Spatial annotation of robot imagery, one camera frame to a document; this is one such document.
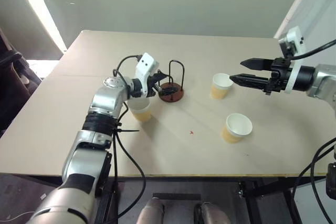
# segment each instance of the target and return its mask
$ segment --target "table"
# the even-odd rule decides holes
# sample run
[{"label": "table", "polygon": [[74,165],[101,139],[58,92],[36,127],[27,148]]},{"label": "table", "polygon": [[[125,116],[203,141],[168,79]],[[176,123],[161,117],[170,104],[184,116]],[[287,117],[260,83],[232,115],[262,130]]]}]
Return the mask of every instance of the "table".
[{"label": "table", "polygon": [[[153,97],[150,121],[139,123],[131,113],[122,120],[123,129],[140,130],[121,133],[121,141],[147,176],[297,176],[318,147],[335,136],[332,109],[303,92],[266,96],[234,85],[223,100],[209,97],[213,74],[252,73],[239,63],[281,57],[275,39],[85,30],[0,139],[0,172],[59,176],[103,79],[123,57],[144,52],[163,72],[171,59],[185,66],[181,101],[165,103]],[[133,77],[135,65],[128,60],[121,72]],[[175,81],[181,81],[179,66],[172,68]],[[254,130],[229,144],[221,130],[235,112],[247,115]],[[138,176],[121,149],[117,152],[119,175]],[[322,159],[316,175],[325,174],[332,160],[332,155]]]}]

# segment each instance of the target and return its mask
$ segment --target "paper cup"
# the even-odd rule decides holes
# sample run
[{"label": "paper cup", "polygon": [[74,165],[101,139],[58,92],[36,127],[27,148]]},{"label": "paper cup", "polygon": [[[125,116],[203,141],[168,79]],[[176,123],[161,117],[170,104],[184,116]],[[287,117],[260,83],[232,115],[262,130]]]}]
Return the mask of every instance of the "paper cup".
[{"label": "paper cup", "polygon": [[225,73],[217,73],[212,78],[211,97],[213,99],[222,99],[232,86],[233,81]]},{"label": "paper cup", "polygon": [[146,122],[151,118],[149,98],[135,98],[127,101],[134,117],[140,122]]},{"label": "paper cup", "polygon": [[226,127],[222,137],[229,143],[237,143],[244,136],[251,133],[253,129],[251,120],[242,114],[231,114],[226,118]]}]

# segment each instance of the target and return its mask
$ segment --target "black cable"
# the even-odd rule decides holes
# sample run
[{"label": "black cable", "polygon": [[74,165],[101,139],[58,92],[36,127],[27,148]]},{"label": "black cable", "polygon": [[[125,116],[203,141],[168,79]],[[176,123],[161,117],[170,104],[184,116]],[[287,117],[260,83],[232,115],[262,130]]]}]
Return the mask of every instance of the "black cable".
[{"label": "black cable", "polygon": [[117,137],[118,143],[121,147],[121,149],[124,151],[124,153],[126,154],[126,156],[132,161],[132,163],[136,166],[136,168],[139,170],[141,177],[143,179],[143,184],[142,184],[142,189],[139,193],[139,195],[137,196],[137,198],[132,202],[132,204],[130,204],[123,212],[121,212],[120,214],[118,214],[117,217],[113,218],[112,220],[109,221],[105,221],[102,224],[113,224],[117,219],[119,219],[120,217],[124,216],[129,210],[131,210],[135,204],[140,200],[141,196],[143,195],[145,189],[146,189],[146,177],[145,174],[143,173],[141,167],[137,164],[137,162],[134,160],[134,158],[126,151],[126,149],[124,148],[124,146],[122,145],[120,139],[119,139],[119,135],[118,133],[115,134],[115,136]]},{"label": "black cable", "polygon": [[119,75],[120,78],[121,78],[121,80],[125,83],[125,85],[128,86],[128,85],[127,85],[127,82],[125,81],[124,76],[122,76],[122,74],[121,74],[117,69],[113,69],[112,72],[113,72],[113,76],[114,76],[114,77],[116,77],[117,75]]},{"label": "black cable", "polygon": [[123,62],[124,62],[125,60],[130,59],[130,58],[137,58],[138,61],[139,61],[141,57],[142,57],[142,55],[130,55],[130,56],[127,56],[127,57],[123,58],[123,59],[119,62],[118,66],[117,66],[117,70],[119,71],[119,68],[121,67],[121,65],[123,64]]},{"label": "black cable", "polygon": [[313,188],[313,192],[314,192],[314,194],[315,194],[316,201],[317,201],[317,203],[319,204],[319,207],[321,208],[321,211],[322,211],[324,217],[326,218],[326,220],[328,221],[329,224],[333,224],[333,222],[331,221],[329,215],[327,214],[327,212],[326,212],[326,210],[325,210],[325,208],[324,208],[324,206],[323,206],[323,204],[322,204],[322,202],[321,202],[321,199],[320,199],[320,197],[319,197],[319,194],[318,194],[318,192],[317,192],[317,190],[316,190],[315,178],[314,178],[314,168],[315,168],[315,163],[316,163],[316,161],[317,161],[317,159],[318,159],[318,156],[319,156],[320,152],[322,152],[322,150],[323,150],[324,148],[326,148],[328,145],[330,145],[330,144],[332,144],[332,143],[334,143],[334,142],[336,142],[336,137],[333,138],[332,140],[326,142],[325,144],[323,144],[323,145],[317,150],[317,152],[315,153],[315,156],[314,156],[314,158],[313,158],[313,160],[312,160],[312,162],[311,162],[311,167],[310,167],[310,180],[311,180],[311,186],[312,186],[312,188]]},{"label": "black cable", "polygon": [[113,181],[113,194],[116,196],[116,204],[114,206],[115,213],[118,214],[118,205],[119,205],[119,200],[118,200],[118,165],[117,165],[117,147],[115,144],[115,139],[116,139],[116,134],[113,133],[112,136],[112,141],[113,141],[113,155],[114,155],[114,181]]},{"label": "black cable", "polygon": [[[321,158],[325,157],[328,153],[332,152],[334,149],[334,147],[330,147],[329,149],[327,149],[325,152],[323,152],[317,159],[320,160]],[[295,192],[296,192],[296,188],[298,187],[299,183],[300,183],[300,180],[301,178],[303,177],[303,175],[310,169],[310,165],[311,163],[299,174],[299,176],[297,177],[297,179],[295,180],[295,183],[294,183],[294,186],[293,186],[293,190],[292,190],[292,194],[291,194],[291,197],[290,197],[290,207],[291,207],[291,210],[295,216],[295,221],[297,223],[299,223],[299,217],[297,216],[296,214],[296,210],[294,208],[294,205],[295,205],[295,201],[294,201],[294,197],[295,197]]]},{"label": "black cable", "polygon": [[115,144],[116,134],[112,136],[113,142],[113,155],[114,155],[114,184],[118,184],[118,165],[117,165],[117,148]]},{"label": "black cable", "polygon": [[290,57],[289,59],[290,59],[290,60],[300,60],[300,59],[304,59],[304,58],[307,58],[307,57],[312,56],[312,55],[314,55],[314,54],[317,54],[317,53],[320,52],[320,51],[326,50],[327,48],[332,47],[332,46],[334,46],[335,44],[336,44],[336,39],[334,39],[334,40],[332,40],[331,42],[326,43],[326,44],[324,44],[323,46],[320,46],[320,47],[318,47],[318,48],[316,48],[316,49],[314,49],[314,50],[311,50],[311,51],[309,51],[309,52],[306,52],[306,53],[303,54],[303,55],[293,56],[293,57]]},{"label": "black cable", "polygon": [[129,108],[128,108],[126,102],[124,102],[124,105],[125,105],[126,109],[125,109],[125,111],[119,116],[119,118],[118,118],[118,122],[120,122],[120,120],[122,119],[122,117],[123,117],[123,116],[128,112],[128,110],[129,110]]}]

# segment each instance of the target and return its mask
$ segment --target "gray wall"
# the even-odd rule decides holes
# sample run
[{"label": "gray wall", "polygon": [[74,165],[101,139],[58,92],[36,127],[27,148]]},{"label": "gray wall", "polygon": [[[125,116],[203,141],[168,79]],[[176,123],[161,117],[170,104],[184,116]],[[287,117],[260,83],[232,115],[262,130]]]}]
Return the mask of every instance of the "gray wall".
[{"label": "gray wall", "polygon": [[[336,39],[336,0],[302,0],[285,31],[299,26],[307,51]],[[336,46],[304,60],[305,65],[336,65]]]},{"label": "gray wall", "polygon": [[0,0],[0,28],[26,59],[62,56],[27,0]]},{"label": "gray wall", "polygon": [[[299,26],[307,51],[336,39],[336,0],[302,0],[285,31],[294,26]],[[304,65],[309,66],[316,66],[319,63],[336,65],[336,46],[311,56],[303,62]],[[317,190],[329,217],[335,222],[336,202],[326,195],[325,184],[325,180],[318,182]],[[295,199],[302,223],[327,223],[316,202],[311,185],[298,188]]]},{"label": "gray wall", "polygon": [[294,0],[45,0],[69,46],[83,29],[272,37]]}]

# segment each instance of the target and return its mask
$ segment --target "white paper cup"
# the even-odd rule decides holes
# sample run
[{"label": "white paper cup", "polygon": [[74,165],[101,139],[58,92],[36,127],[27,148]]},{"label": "white paper cup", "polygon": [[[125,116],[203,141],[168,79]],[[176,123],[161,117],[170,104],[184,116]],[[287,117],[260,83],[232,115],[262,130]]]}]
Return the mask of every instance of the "white paper cup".
[{"label": "white paper cup", "polygon": [[212,78],[211,97],[213,99],[222,99],[232,86],[233,81],[225,73],[217,73]]},{"label": "white paper cup", "polygon": [[237,143],[250,134],[252,129],[252,122],[247,116],[234,113],[226,118],[226,127],[222,132],[222,137],[229,143]]},{"label": "white paper cup", "polygon": [[127,101],[127,105],[138,121],[145,122],[151,118],[151,103],[149,98],[131,99]]}]

